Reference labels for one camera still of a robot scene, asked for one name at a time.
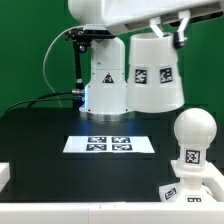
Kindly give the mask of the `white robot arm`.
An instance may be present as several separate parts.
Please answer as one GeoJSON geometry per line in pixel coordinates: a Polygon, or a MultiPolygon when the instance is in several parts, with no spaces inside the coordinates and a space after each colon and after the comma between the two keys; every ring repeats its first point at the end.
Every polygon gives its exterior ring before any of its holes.
{"type": "Polygon", "coordinates": [[[161,26],[178,22],[175,42],[183,46],[188,24],[224,13],[224,0],[68,0],[68,9],[84,31],[114,36],[150,28],[162,39],[161,26]]]}

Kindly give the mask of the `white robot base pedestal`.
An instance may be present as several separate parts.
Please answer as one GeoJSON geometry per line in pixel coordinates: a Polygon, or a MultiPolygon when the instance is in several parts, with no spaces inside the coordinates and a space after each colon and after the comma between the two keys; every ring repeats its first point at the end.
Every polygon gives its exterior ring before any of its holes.
{"type": "Polygon", "coordinates": [[[85,86],[80,116],[97,121],[121,121],[134,116],[126,105],[125,45],[118,37],[92,42],[91,76],[85,86]]]}

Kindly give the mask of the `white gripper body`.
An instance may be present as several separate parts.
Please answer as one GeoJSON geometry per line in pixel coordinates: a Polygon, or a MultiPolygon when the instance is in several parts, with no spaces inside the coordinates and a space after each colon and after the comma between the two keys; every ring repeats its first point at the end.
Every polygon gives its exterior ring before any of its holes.
{"type": "Polygon", "coordinates": [[[102,0],[102,23],[113,34],[224,12],[224,0],[102,0]]]}

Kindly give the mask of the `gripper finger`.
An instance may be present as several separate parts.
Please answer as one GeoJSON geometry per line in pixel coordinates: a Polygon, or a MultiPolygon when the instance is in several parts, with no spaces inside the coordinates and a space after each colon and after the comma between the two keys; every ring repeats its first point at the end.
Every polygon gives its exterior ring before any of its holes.
{"type": "Polygon", "coordinates": [[[183,48],[185,45],[186,37],[185,37],[185,29],[187,28],[189,21],[190,21],[190,11],[180,11],[178,13],[179,18],[179,27],[177,31],[174,33],[174,47],[176,49],[183,48]]]}
{"type": "Polygon", "coordinates": [[[161,19],[159,17],[150,19],[150,28],[156,34],[157,37],[162,38],[164,36],[164,33],[160,25],[161,25],[161,19]]]}

